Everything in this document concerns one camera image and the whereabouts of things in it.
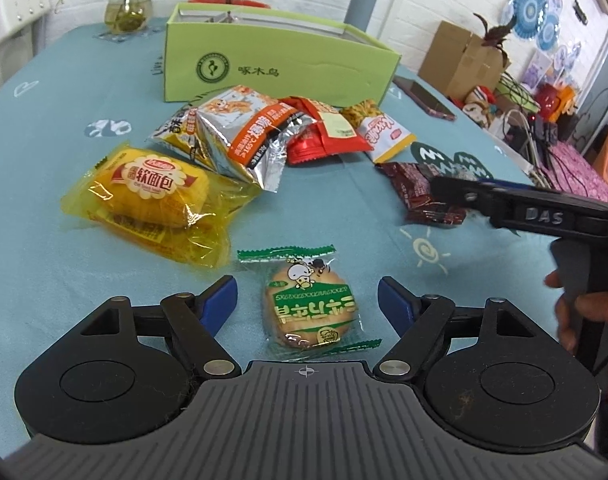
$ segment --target green box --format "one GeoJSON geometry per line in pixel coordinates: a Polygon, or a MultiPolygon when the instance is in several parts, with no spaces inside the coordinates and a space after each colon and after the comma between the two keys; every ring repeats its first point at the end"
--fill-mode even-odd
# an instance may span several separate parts
{"type": "Polygon", "coordinates": [[[178,4],[166,26],[164,100],[234,85],[333,106],[380,102],[400,55],[351,25],[272,9],[178,4]],[[236,23],[209,23],[231,10],[236,23]]]}

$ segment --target blue tablecloth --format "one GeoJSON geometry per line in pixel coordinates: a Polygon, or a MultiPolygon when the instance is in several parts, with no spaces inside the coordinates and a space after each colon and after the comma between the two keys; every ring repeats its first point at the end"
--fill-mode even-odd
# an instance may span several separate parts
{"type": "MultiPolygon", "coordinates": [[[[28,440],[13,400],[18,375],[111,296],[154,304],[178,291],[199,293],[231,273],[239,303],[217,339],[242,368],[267,357],[262,284],[254,273],[235,264],[196,272],[60,212],[60,197],[87,169],[124,140],[145,146],[179,106],[162,101],[164,34],[111,43],[93,37],[102,29],[73,30],[0,89],[2,455],[28,440]]],[[[473,153],[496,178],[527,182],[459,112],[455,123],[431,118],[395,87],[383,108],[447,155],[473,153]]],[[[412,161],[410,150],[396,160],[412,161]]],[[[335,269],[354,291],[366,335],[383,339],[380,348],[355,355],[370,365],[397,340],[376,303],[385,275],[418,295],[437,292],[462,305],[503,296],[554,331],[555,293],[542,285],[553,268],[548,238],[493,230],[476,215],[449,230],[404,224],[403,218],[388,179],[357,154],[287,168],[279,193],[265,193],[245,208],[230,235],[234,250],[335,244],[335,269]]]]}

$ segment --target finger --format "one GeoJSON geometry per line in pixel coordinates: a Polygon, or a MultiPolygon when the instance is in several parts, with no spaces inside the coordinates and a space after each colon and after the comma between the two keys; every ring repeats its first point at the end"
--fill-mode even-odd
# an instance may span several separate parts
{"type": "Polygon", "coordinates": [[[580,296],[575,301],[575,307],[586,319],[608,324],[608,292],[580,296]]]}
{"type": "Polygon", "coordinates": [[[559,279],[559,274],[556,270],[544,278],[544,285],[549,286],[550,288],[562,288],[562,282],[559,279]]]}
{"type": "Polygon", "coordinates": [[[560,296],[555,304],[555,317],[558,318],[558,326],[565,330],[571,325],[571,309],[568,303],[564,300],[564,296],[560,296]]]}
{"type": "Polygon", "coordinates": [[[577,337],[575,332],[570,329],[559,329],[558,328],[558,340],[559,343],[569,352],[575,352],[575,345],[577,345],[577,337]]]}

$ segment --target transparent glass jar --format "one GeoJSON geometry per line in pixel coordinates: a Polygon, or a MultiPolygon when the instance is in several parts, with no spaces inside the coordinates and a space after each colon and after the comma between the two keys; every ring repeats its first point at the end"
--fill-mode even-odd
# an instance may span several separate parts
{"type": "Polygon", "coordinates": [[[104,23],[113,34],[128,34],[142,30],[152,16],[152,0],[108,0],[104,23]]]}

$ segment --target gray ridged surface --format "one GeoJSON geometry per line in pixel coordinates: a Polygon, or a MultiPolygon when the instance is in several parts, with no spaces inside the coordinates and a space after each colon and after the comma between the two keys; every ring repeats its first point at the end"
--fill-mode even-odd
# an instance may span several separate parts
{"type": "Polygon", "coordinates": [[[595,478],[603,463],[573,446],[536,455],[476,449],[438,427],[412,389],[359,363],[255,362],[209,381],[182,415],[121,444],[38,436],[7,462],[22,480],[553,480],[595,478]]]}

